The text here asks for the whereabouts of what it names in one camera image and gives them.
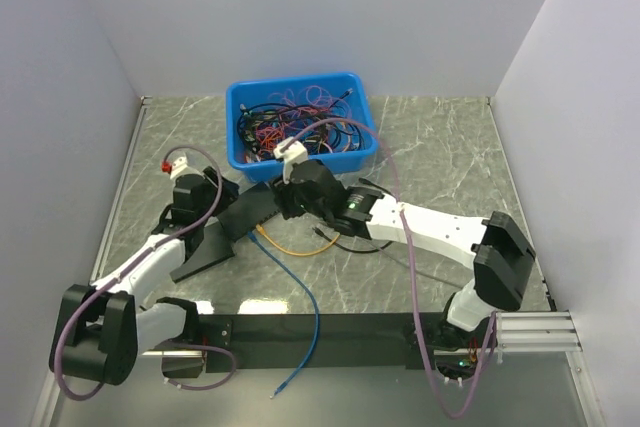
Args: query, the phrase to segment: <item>cable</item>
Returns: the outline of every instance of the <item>cable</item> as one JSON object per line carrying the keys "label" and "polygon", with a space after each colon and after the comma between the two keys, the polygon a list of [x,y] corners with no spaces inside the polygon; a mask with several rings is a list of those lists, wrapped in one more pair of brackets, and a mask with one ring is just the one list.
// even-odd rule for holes
{"label": "cable", "polygon": [[358,182],[364,185],[368,185],[369,187],[375,187],[378,190],[381,190],[385,194],[393,195],[390,190],[385,189],[384,187],[380,187],[378,184],[374,184],[369,179],[365,179],[364,177],[358,177]]}
{"label": "cable", "polygon": [[229,370],[227,375],[222,380],[219,380],[218,382],[215,382],[210,385],[186,385],[178,382],[177,380],[165,378],[165,382],[167,382],[168,384],[174,385],[179,389],[191,390],[191,391],[197,391],[197,392],[200,392],[203,390],[215,389],[216,387],[220,387],[222,384],[226,384],[229,381],[229,379],[233,377],[233,374],[235,374],[236,369],[238,368],[238,362],[236,360],[235,355],[233,355],[231,352],[229,352],[226,349],[222,349],[220,347],[214,347],[213,345],[190,345],[190,344],[179,344],[175,342],[171,342],[171,345],[179,349],[208,350],[209,352],[224,354],[231,359],[231,370]]}
{"label": "cable", "polygon": [[[218,185],[222,185],[222,174],[220,173],[220,167],[218,167],[218,164],[216,163],[215,160],[213,160],[213,157],[211,157],[207,152],[205,152],[203,149],[201,149],[200,147],[196,147],[194,145],[178,145],[176,147],[173,147],[171,149],[169,149],[169,151],[165,154],[162,163],[166,163],[167,162],[167,158],[176,150],[183,150],[183,149],[189,149],[189,150],[195,150],[196,152],[199,152],[200,154],[202,154],[204,157],[206,157],[206,159],[209,161],[209,163],[211,163],[212,167],[214,168],[216,175],[218,177]],[[75,392],[73,392],[69,386],[67,385],[64,376],[62,374],[62,352],[64,350],[64,346],[67,342],[67,337],[69,337],[69,334],[71,333],[71,330],[73,329],[73,326],[76,324],[76,322],[78,322],[78,320],[80,319],[80,317],[82,316],[82,314],[84,314],[84,312],[87,310],[87,308],[93,304],[103,293],[107,292],[109,289],[111,289],[112,287],[114,287],[115,285],[119,284],[122,279],[126,278],[138,265],[140,265],[142,263],[142,261],[144,259],[147,258],[147,256],[154,252],[158,247],[171,242],[172,240],[175,240],[179,237],[181,237],[182,235],[186,234],[187,232],[190,232],[191,230],[197,228],[198,226],[202,225],[204,222],[207,221],[207,219],[209,219],[209,217],[211,217],[211,215],[213,214],[213,212],[216,210],[216,207],[218,206],[218,203],[220,202],[220,197],[222,195],[222,189],[217,189],[216,192],[216,196],[213,199],[213,203],[211,204],[211,207],[209,207],[209,210],[207,210],[207,212],[200,217],[198,220],[196,220],[195,222],[193,222],[192,224],[183,227],[182,229],[174,232],[171,235],[168,235],[167,237],[164,237],[162,239],[160,239],[158,242],[155,243],[155,245],[153,245],[153,247],[148,247],[145,250],[143,250],[140,254],[138,254],[133,261],[131,261],[131,263],[125,267],[122,272],[120,273],[119,277],[114,277],[113,279],[111,279],[109,282],[107,282],[106,284],[104,284],[101,288],[99,288],[98,290],[96,290],[93,294],[91,294],[84,302],[82,302],[80,304],[80,306],[76,309],[76,311],[71,315],[71,317],[69,318],[69,320],[67,321],[67,323],[65,324],[64,328],[62,329],[62,332],[60,333],[60,337],[58,338],[58,343],[56,344],[56,350],[54,353],[54,360],[53,360],[53,372],[55,374],[55,378],[56,378],[56,382],[58,383],[58,386],[60,387],[60,390],[71,400],[77,400],[77,401],[82,401],[82,400],[88,400],[91,397],[93,397],[94,395],[96,395],[100,389],[102,388],[102,386],[104,385],[104,382],[100,382],[98,385],[96,385],[96,387],[86,393],[86,394],[76,394]]]}
{"label": "cable", "polygon": [[[380,147],[382,148],[382,151],[383,151],[385,157],[389,161],[389,166],[391,167],[391,173],[392,173],[393,181],[394,181],[394,191],[395,191],[394,192],[395,193],[394,197],[396,199],[399,199],[400,198],[400,192],[401,192],[401,189],[400,189],[400,176],[398,175],[398,169],[396,167],[395,162],[393,161],[393,156],[391,155],[391,151],[389,150],[387,145],[384,142],[382,142],[382,140],[378,136],[377,132],[375,132],[374,130],[370,129],[366,125],[364,125],[364,124],[362,124],[362,123],[360,123],[360,122],[358,122],[356,120],[353,120],[353,119],[323,119],[323,120],[319,120],[319,121],[317,121],[317,122],[305,127],[300,132],[298,132],[293,137],[293,139],[291,139],[291,141],[288,142],[283,147],[282,151],[285,151],[289,147],[291,147],[291,144],[293,144],[296,140],[300,139],[300,137],[305,135],[311,129],[315,129],[315,128],[319,127],[320,125],[328,124],[330,122],[345,122],[345,123],[350,123],[350,124],[357,125],[359,128],[361,128],[365,132],[368,132],[374,139],[376,139],[379,142]],[[420,306],[418,304],[418,282],[417,282],[417,279],[416,279],[416,253],[415,253],[415,248],[413,246],[413,236],[412,236],[412,233],[411,233],[411,229],[409,228],[409,223],[407,222],[407,218],[404,215],[404,210],[402,208],[400,208],[400,214],[399,215],[400,215],[400,220],[402,221],[402,228],[404,230],[404,234],[405,234],[406,239],[407,239],[407,248],[409,249],[409,272],[410,272],[410,277],[411,277],[411,303],[412,303],[412,307],[413,307],[413,323],[415,325],[416,337],[417,337],[417,340],[418,340],[418,347],[420,349],[420,356],[422,357],[422,364],[424,366],[425,374],[427,376],[427,380],[429,381],[429,385],[431,386],[431,390],[433,391],[434,396],[436,398],[436,401],[440,405],[440,408],[442,409],[444,414],[447,417],[449,417],[450,419],[459,419],[460,417],[462,417],[467,412],[467,410],[469,408],[469,405],[471,405],[471,401],[473,400],[473,396],[475,394],[476,386],[478,385],[478,380],[480,379],[480,374],[483,371],[482,365],[483,365],[483,361],[484,361],[485,351],[486,351],[487,345],[489,343],[489,337],[491,337],[491,332],[492,332],[492,330],[494,328],[494,325],[495,325],[495,322],[496,322],[496,315],[495,315],[495,312],[493,312],[491,314],[490,319],[489,319],[489,325],[487,327],[487,331],[485,333],[484,340],[482,342],[481,355],[478,358],[478,366],[476,367],[476,371],[473,374],[472,381],[471,381],[471,388],[469,389],[469,393],[467,394],[467,398],[465,399],[464,405],[462,406],[462,408],[458,412],[451,412],[451,411],[449,411],[449,409],[445,405],[444,399],[442,398],[442,394],[440,393],[440,390],[439,390],[439,388],[438,388],[438,386],[436,384],[435,374],[431,371],[431,362],[429,360],[429,352],[427,350],[427,346],[426,346],[425,341],[424,341],[424,332],[422,330],[422,321],[420,320]]]}
{"label": "cable", "polygon": [[[322,237],[325,240],[331,241],[331,239],[329,238],[329,236],[327,236],[322,230],[320,230],[318,227],[314,227],[313,231],[318,234],[320,237]],[[344,250],[345,252],[349,252],[351,254],[375,254],[377,252],[381,253],[382,255],[387,256],[389,259],[393,260],[396,264],[401,265],[402,267],[406,267],[407,269],[409,268],[409,266],[407,264],[405,264],[404,262],[402,262],[400,259],[398,259],[397,257],[391,255],[388,252],[384,252],[384,249],[386,249],[387,247],[389,247],[391,244],[393,244],[393,242],[389,241],[384,245],[381,245],[380,247],[378,247],[377,245],[375,245],[373,242],[371,242],[370,240],[367,239],[363,239],[365,242],[367,242],[369,245],[373,246],[373,249],[369,249],[369,250],[354,250],[354,249],[349,249],[343,245],[338,244],[337,242],[335,242],[334,239],[334,243],[333,245],[335,245],[336,247],[338,247],[340,250]],[[464,288],[464,285],[460,285],[460,284],[456,284],[455,282],[451,282],[449,280],[443,279],[441,277],[436,277],[435,275],[431,275],[431,274],[426,274],[424,272],[421,272],[420,270],[416,270],[416,274],[421,276],[421,277],[426,277],[427,279],[431,279],[431,280],[435,280],[436,282],[441,282],[443,284],[447,284],[450,285],[451,287],[455,287],[458,290],[462,290]]]}
{"label": "cable", "polygon": [[309,288],[306,285],[304,285],[304,282],[302,282],[302,280],[300,280],[296,276],[296,274],[291,272],[291,270],[289,270],[289,268],[286,265],[284,265],[280,260],[278,260],[277,257],[275,257],[271,252],[269,252],[267,250],[267,248],[258,241],[258,239],[256,238],[256,236],[255,236],[255,234],[253,232],[249,232],[247,234],[247,237],[249,237],[249,239],[251,239],[251,242],[256,244],[260,250],[262,250],[265,254],[267,254],[271,260],[273,260],[276,264],[278,264],[280,267],[282,267],[282,269],[287,274],[289,274],[289,276],[291,276],[291,278],[293,280],[295,280],[300,287],[302,287],[304,289],[304,291],[309,296],[309,299],[311,299],[311,303],[313,304],[313,310],[315,312],[315,317],[316,317],[316,326],[315,326],[315,329],[313,331],[313,339],[311,340],[311,345],[309,346],[309,350],[307,351],[307,354],[302,359],[302,362],[300,362],[298,364],[298,367],[296,367],[294,369],[294,371],[291,372],[291,375],[289,375],[289,377],[287,377],[285,379],[285,381],[282,382],[276,388],[276,390],[273,391],[273,395],[271,395],[271,398],[273,399],[276,395],[278,395],[280,392],[282,392],[287,387],[287,385],[289,385],[289,382],[291,382],[293,380],[293,378],[300,373],[302,368],[307,364],[307,362],[311,358],[311,354],[313,354],[313,351],[316,348],[316,344],[318,343],[318,334],[320,332],[320,308],[318,307],[318,302],[316,302],[316,298],[313,296],[313,294],[311,293]]}
{"label": "cable", "polygon": [[280,244],[278,244],[275,240],[273,240],[271,237],[269,237],[269,234],[267,234],[265,232],[265,230],[262,227],[262,225],[260,225],[260,224],[256,225],[256,230],[258,232],[260,232],[260,234],[262,234],[262,236],[265,239],[267,239],[269,241],[269,243],[271,245],[273,245],[276,249],[278,249],[280,252],[284,252],[287,255],[293,255],[294,257],[311,257],[313,255],[321,254],[325,250],[329,250],[329,248],[333,244],[335,244],[337,242],[337,240],[340,238],[340,234],[336,235],[335,238],[333,240],[330,240],[327,245],[324,245],[324,246],[320,247],[318,250],[314,250],[313,252],[292,252],[290,250],[285,249]]}
{"label": "cable", "polygon": [[[369,245],[373,245],[375,247],[375,244],[373,242],[371,242],[369,240],[365,240],[365,242],[367,242]],[[381,250],[380,253],[382,255],[384,255],[385,257],[388,257],[389,259],[393,260],[396,264],[401,265],[402,267],[411,270],[411,267],[409,267],[408,264],[405,264],[404,262],[402,262],[395,255],[391,255],[389,252],[386,252],[384,250]],[[440,282],[442,284],[450,285],[451,287],[455,287],[458,290],[462,290],[464,288],[464,285],[457,284],[455,282],[451,282],[450,280],[443,279],[442,277],[437,277],[435,275],[427,274],[427,273],[422,272],[422,271],[417,270],[417,269],[416,269],[416,275],[419,275],[421,277],[425,277],[427,279],[435,280],[436,282]]]}
{"label": "cable", "polygon": [[[310,86],[298,96],[288,89],[284,93],[269,95],[267,102],[248,108],[240,105],[236,133],[244,145],[246,162],[273,159],[273,150],[280,142],[317,120],[350,117],[351,109],[344,99],[352,92],[353,89],[347,89],[340,97],[334,98],[328,90]],[[305,100],[297,102],[297,97],[302,94],[305,94]],[[280,99],[274,102],[271,100],[274,96],[280,96]],[[362,150],[364,143],[360,129],[347,123],[341,123],[341,127],[321,126],[300,141],[311,155]]]}
{"label": "cable", "polygon": [[338,240],[338,237],[340,237],[339,235],[335,239],[331,239],[331,237],[329,237],[322,230],[320,230],[319,227],[314,227],[313,231],[316,233],[316,235],[319,235],[320,237],[322,237],[327,242],[333,243],[333,245],[338,247],[340,250],[344,250],[345,252],[349,252],[350,254],[375,254],[376,252],[384,250],[387,247],[389,247],[391,244],[393,244],[392,241],[389,241],[386,244],[381,245],[380,247],[376,247],[375,249],[356,250],[356,249],[350,249],[349,247],[345,247],[344,245],[340,245],[338,242],[336,242],[336,240]]}

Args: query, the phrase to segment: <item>cable end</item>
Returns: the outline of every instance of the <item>cable end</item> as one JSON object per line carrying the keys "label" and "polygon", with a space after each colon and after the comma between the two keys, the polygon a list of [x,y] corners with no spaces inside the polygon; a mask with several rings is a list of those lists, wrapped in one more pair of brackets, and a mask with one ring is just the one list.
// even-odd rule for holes
{"label": "cable end", "polygon": [[284,388],[287,386],[288,382],[283,382],[282,384],[280,384],[278,386],[278,388],[276,390],[273,391],[273,394],[271,395],[270,399],[274,399],[276,395],[278,395],[280,392],[282,392],[284,390]]}
{"label": "cable end", "polygon": [[173,166],[171,165],[171,163],[167,160],[163,161],[160,168],[162,169],[162,171],[165,174],[171,174],[171,170],[173,168]]}

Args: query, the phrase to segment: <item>white wall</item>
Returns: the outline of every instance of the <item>white wall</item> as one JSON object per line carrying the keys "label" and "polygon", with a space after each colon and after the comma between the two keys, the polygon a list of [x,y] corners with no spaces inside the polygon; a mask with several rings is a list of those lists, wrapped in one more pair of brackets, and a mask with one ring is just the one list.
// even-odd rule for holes
{"label": "white wall", "polygon": [[547,0],[495,115],[611,426],[638,425],[640,0]]}
{"label": "white wall", "polygon": [[91,273],[136,99],[82,0],[0,0],[0,424],[28,425],[62,292]]}
{"label": "white wall", "polygon": [[348,69],[374,94],[490,95],[544,0],[91,0],[138,92]]}

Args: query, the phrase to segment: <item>blue basket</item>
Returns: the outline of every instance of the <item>blue basket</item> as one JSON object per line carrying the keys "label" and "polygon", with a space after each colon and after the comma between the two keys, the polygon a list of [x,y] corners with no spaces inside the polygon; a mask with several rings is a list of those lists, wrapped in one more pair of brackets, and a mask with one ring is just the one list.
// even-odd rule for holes
{"label": "blue basket", "polygon": [[[328,90],[334,97],[339,97],[348,89],[353,89],[345,99],[351,109],[351,118],[375,130],[362,82],[354,73],[340,72],[236,82],[227,89],[227,158],[231,167],[243,172],[251,182],[268,181],[282,174],[282,163],[276,160],[254,163],[245,161],[245,148],[236,132],[236,123],[241,115],[240,105],[251,107],[267,102],[269,95],[274,92],[291,89],[298,93],[312,85]],[[311,158],[321,160],[334,174],[358,171],[362,168],[364,161],[378,149],[378,142],[375,139],[366,132],[362,135],[365,147],[363,150],[318,154],[312,155]]]}

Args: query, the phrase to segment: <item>gray marble surface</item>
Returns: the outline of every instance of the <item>gray marble surface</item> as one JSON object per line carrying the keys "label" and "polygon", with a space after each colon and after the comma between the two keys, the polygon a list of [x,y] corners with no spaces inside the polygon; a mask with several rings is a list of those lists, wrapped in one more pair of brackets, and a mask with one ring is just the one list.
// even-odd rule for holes
{"label": "gray marble surface", "polygon": [[[370,106],[398,166],[403,201],[467,216],[488,217],[493,210],[501,210],[524,228],[485,98],[372,97]],[[114,270],[140,247],[170,201],[172,183],[159,168],[169,147],[182,143],[200,145],[217,159],[224,176],[239,182],[241,189],[250,185],[226,161],[223,97],[154,98],[145,108],[101,275]],[[200,167],[205,166],[203,160],[197,162]],[[382,153],[378,153],[361,172],[345,174],[342,180],[349,185],[362,176],[390,186],[391,174],[386,164]],[[325,243],[312,232],[316,224],[317,220],[308,216],[286,222],[276,217],[265,224],[265,229],[284,247],[306,252]],[[355,255],[331,248],[314,257],[296,258],[262,240],[303,279],[322,312],[411,310],[407,270],[382,255]],[[361,240],[343,238],[342,243],[367,248]],[[167,279],[147,302],[170,295],[210,301],[219,313],[312,312],[304,291],[248,239],[237,242],[235,251],[235,258],[177,285]],[[393,245],[388,251],[407,259],[404,245]],[[417,254],[419,269],[424,272],[458,284],[472,277],[471,271],[436,254]],[[422,311],[441,310],[456,290],[433,280],[418,279]],[[549,310],[537,266],[527,287],[523,310]]]}

